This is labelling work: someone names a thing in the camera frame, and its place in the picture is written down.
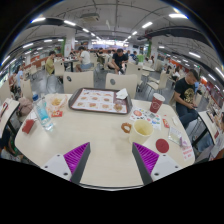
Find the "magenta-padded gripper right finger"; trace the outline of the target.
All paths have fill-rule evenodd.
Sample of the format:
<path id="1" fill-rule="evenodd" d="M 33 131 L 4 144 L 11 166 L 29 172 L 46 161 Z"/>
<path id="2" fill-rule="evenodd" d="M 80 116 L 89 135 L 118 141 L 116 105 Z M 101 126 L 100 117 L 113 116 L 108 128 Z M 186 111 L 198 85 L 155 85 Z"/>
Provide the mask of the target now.
<path id="1" fill-rule="evenodd" d="M 159 155 L 137 143 L 132 144 L 132 153 L 144 185 L 182 169 L 168 154 Z"/>

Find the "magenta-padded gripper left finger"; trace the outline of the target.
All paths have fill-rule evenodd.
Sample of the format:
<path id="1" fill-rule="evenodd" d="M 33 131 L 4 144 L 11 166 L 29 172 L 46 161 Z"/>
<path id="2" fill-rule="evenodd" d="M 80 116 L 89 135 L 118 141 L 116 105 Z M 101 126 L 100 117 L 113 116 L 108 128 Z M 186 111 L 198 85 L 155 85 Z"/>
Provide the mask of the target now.
<path id="1" fill-rule="evenodd" d="M 90 154 L 90 143 L 84 143 L 66 154 L 56 154 L 42 169 L 65 180 L 79 184 Z"/>

